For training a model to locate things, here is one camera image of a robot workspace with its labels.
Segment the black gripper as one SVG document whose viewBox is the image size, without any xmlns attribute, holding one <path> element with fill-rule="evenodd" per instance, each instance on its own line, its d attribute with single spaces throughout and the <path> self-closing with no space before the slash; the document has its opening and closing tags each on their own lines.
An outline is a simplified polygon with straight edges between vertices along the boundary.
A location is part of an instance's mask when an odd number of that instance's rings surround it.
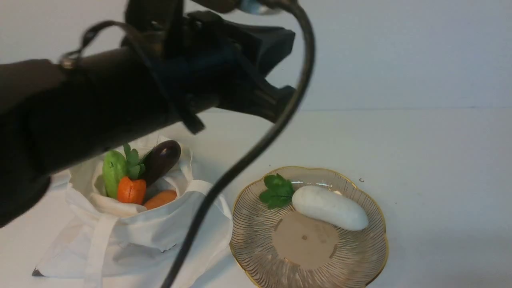
<svg viewBox="0 0 512 288">
<path fill-rule="evenodd" d="M 276 122 L 294 93 L 274 87 L 268 74 L 290 55 L 295 33 L 222 18 L 256 0 L 196 0 L 204 10 L 185 12 L 184 0 L 128 0 L 124 20 L 155 53 L 157 72 L 178 106 L 197 113 L 209 105 Z"/>
</svg>

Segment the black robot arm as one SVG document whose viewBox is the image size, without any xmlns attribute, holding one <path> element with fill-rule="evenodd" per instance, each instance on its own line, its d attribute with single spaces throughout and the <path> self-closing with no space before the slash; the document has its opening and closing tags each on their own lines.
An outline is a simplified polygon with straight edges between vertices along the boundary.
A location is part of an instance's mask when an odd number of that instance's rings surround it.
<svg viewBox="0 0 512 288">
<path fill-rule="evenodd" d="M 205 129 L 219 107 L 276 122 L 294 91 L 266 76 L 296 34 L 221 18 L 237 0 L 130 0 L 125 22 L 105 20 L 60 63 L 1 65 L 1 226 L 45 195 L 53 174 L 166 126 Z"/>
</svg>

